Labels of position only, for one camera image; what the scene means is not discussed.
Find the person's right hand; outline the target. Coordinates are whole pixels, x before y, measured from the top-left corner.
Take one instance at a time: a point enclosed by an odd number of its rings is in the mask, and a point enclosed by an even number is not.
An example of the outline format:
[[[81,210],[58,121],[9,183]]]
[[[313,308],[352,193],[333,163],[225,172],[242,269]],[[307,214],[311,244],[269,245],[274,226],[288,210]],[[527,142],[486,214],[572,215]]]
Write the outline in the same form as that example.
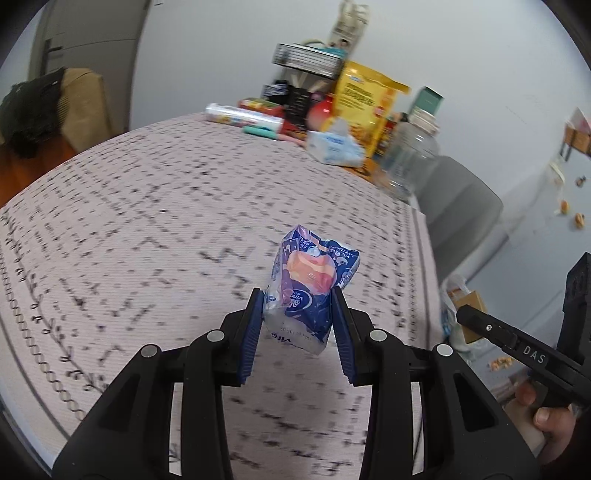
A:
[[[556,460],[569,445],[576,417],[570,408],[534,408],[537,392],[528,381],[516,390],[517,429],[541,464]]]

